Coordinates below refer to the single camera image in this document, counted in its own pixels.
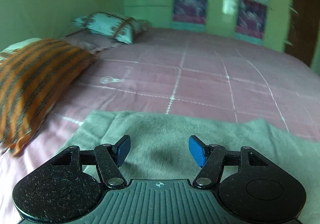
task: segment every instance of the orange striped pillow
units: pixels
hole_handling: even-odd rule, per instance
[[[60,94],[96,60],[65,41],[42,39],[0,65],[0,141],[18,155]]]

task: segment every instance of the gray fleece blanket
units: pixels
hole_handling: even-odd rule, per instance
[[[320,143],[295,137],[263,119],[236,124],[176,115],[92,111],[58,152],[70,145],[90,150],[100,144],[115,144],[125,134],[131,137],[131,150],[120,170],[127,181],[193,181],[200,168],[188,150],[191,135],[228,150],[251,146],[305,187],[307,202],[299,220],[320,223]],[[94,166],[87,166],[84,172],[98,179]],[[226,167],[222,178],[234,172],[236,167]]]

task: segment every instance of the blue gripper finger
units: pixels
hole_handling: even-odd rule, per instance
[[[199,167],[203,167],[206,162],[204,147],[207,147],[196,136],[189,137],[189,151]]]
[[[130,152],[130,148],[131,140],[130,136],[128,135],[123,136],[117,143],[114,144],[112,150],[116,155],[116,158],[114,159],[116,166],[122,166],[124,160]]]

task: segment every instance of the patterned pillowcase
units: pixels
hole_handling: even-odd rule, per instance
[[[149,23],[143,20],[103,12],[79,17],[74,24],[80,28],[87,28],[92,33],[106,35],[126,44],[132,44],[137,36],[147,31],[149,27]]]
[[[42,39],[0,65],[0,141],[18,155],[60,94],[96,60],[65,41]]]

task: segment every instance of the quilted bedsheet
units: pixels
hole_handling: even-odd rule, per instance
[[[99,54],[19,158],[0,157],[0,224],[18,223],[14,185],[47,161],[92,110],[179,114],[228,122],[263,118],[320,141],[320,78],[294,57],[234,39],[150,29]]]

